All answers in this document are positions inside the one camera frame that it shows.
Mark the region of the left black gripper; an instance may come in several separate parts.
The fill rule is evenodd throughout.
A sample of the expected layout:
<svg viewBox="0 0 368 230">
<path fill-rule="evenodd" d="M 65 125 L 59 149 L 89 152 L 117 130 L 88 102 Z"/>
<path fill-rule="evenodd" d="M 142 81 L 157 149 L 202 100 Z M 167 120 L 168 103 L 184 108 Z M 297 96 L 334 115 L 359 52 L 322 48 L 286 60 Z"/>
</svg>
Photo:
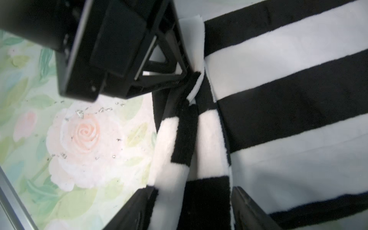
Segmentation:
<svg viewBox="0 0 368 230">
<path fill-rule="evenodd" d="M 1 29 L 55 51 L 64 97 L 129 99 L 192 72 L 173 1 L 1 1 Z"/>
</svg>

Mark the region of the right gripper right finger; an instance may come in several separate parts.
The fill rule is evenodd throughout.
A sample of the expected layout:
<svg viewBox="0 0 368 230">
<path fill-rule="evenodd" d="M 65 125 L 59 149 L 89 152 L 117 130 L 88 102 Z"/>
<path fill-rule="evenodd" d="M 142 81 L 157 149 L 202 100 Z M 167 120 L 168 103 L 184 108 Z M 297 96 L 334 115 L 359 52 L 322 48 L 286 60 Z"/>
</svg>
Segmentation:
<svg viewBox="0 0 368 230">
<path fill-rule="evenodd" d="M 233 188 L 231 201 L 236 230 L 282 230 L 240 186 Z"/>
</svg>

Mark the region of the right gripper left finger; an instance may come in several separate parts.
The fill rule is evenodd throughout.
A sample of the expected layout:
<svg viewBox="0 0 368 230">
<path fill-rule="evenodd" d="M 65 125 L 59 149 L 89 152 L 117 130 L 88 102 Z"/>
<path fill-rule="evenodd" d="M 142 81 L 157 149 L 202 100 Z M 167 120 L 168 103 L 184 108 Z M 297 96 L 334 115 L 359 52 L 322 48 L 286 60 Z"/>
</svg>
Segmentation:
<svg viewBox="0 0 368 230">
<path fill-rule="evenodd" d="M 138 189 L 104 227 L 105 230 L 148 229 L 158 190 L 152 186 Z"/>
</svg>

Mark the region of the black white striped pillowcase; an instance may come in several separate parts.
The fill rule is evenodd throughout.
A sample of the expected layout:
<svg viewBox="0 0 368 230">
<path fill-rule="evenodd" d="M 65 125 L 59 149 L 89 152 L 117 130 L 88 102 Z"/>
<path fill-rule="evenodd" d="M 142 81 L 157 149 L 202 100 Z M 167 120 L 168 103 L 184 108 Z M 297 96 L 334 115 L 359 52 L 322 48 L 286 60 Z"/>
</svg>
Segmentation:
<svg viewBox="0 0 368 230">
<path fill-rule="evenodd" d="M 367 229 L 367 1 L 175 7 L 202 75 L 154 97 L 147 230 L 235 230 L 235 186 L 283 230 Z"/>
</svg>

